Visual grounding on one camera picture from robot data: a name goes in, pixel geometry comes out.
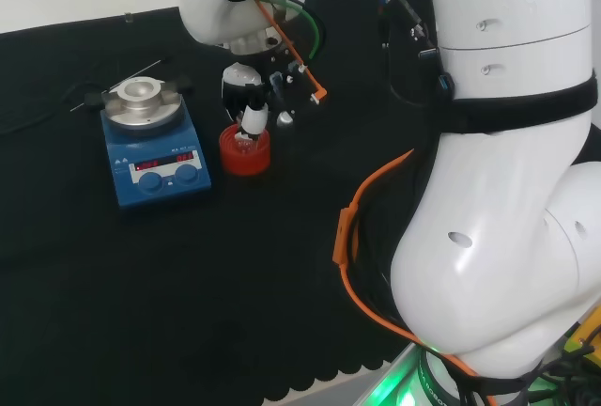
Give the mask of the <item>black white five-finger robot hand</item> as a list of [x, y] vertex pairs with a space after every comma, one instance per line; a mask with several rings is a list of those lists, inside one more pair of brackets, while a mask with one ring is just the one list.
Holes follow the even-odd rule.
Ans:
[[237, 55], [223, 70], [222, 104], [237, 125], [236, 137], [256, 140], [273, 126], [291, 127], [325, 101], [306, 64], [288, 51]]

